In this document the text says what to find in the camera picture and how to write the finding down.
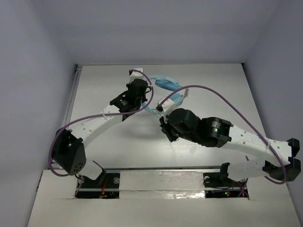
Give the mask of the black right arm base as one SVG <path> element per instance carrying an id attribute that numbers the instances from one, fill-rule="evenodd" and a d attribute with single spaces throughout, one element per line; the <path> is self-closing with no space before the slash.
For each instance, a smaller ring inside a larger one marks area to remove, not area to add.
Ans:
<path id="1" fill-rule="evenodd" d="M 249 198 L 247 181 L 234 181 L 228 178 L 228 167 L 230 163 L 224 163 L 219 172 L 203 173 L 203 185 L 205 197 L 212 198 Z"/>

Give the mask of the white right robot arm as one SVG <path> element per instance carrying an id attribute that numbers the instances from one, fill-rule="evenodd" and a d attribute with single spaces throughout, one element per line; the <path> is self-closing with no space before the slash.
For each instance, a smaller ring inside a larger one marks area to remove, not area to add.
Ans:
<path id="1" fill-rule="evenodd" d="M 199 118 L 183 108 L 161 117 L 160 127 L 170 142 L 182 138 L 203 147 L 231 149 L 254 156 L 253 160 L 221 165 L 218 179 L 225 186 L 259 176 L 291 182 L 301 172 L 301 162 L 295 158 L 300 149 L 296 139 L 262 140 L 230 121 L 217 117 Z"/>

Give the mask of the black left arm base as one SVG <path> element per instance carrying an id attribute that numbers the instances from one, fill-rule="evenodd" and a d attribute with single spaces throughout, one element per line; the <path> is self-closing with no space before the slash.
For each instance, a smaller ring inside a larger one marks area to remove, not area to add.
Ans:
<path id="1" fill-rule="evenodd" d="M 96 161 L 90 164 L 99 173 L 96 179 L 85 175 L 75 175 L 77 186 L 74 197 L 77 199 L 119 199 L 120 171 L 107 172 Z"/>

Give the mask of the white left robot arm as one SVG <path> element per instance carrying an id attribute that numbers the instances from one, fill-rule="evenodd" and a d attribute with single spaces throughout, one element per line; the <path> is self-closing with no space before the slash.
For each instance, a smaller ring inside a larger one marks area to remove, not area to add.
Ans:
<path id="1" fill-rule="evenodd" d="M 146 93 L 153 91 L 152 84 L 144 79 L 133 79 L 126 87 L 127 90 L 100 113 L 77 119 L 59 129 L 50 147 L 49 162 L 56 162 L 66 176 L 84 175 L 94 186 L 101 186 L 105 174 L 98 165 L 87 164 L 86 147 L 109 128 L 143 110 Z"/>

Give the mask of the light blue headphones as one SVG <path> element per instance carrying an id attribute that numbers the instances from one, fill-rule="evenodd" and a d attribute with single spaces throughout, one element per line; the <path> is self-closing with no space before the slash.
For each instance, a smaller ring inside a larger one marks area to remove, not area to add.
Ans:
<path id="1" fill-rule="evenodd" d="M 158 86 L 164 90 L 167 90 L 167 91 L 174 92 L 181 88 L 181 85 L 175 79 L 173 79 L 171 77 L 154 75 L 154 76 L 150 76 L 149 79 L 154 80 L 154 84 L 156 86 Z M 185 92 L 183 94 L 181 94 L 181 93 L 175 93 L 175 94 L 182 95 L 183 101 L 184 101 L 184 99 L 187 98 L 187 96 L 188 96 L 188 92 L 189 92 L 189 89 L 186 88 Z M 158 118 L 162 117 L 162 113 L 158 112 L 155 108 L 148 107 L 146 102 L 143 102 L 141 107 L 144 107 L 145 111 L 157 116 Z"/>

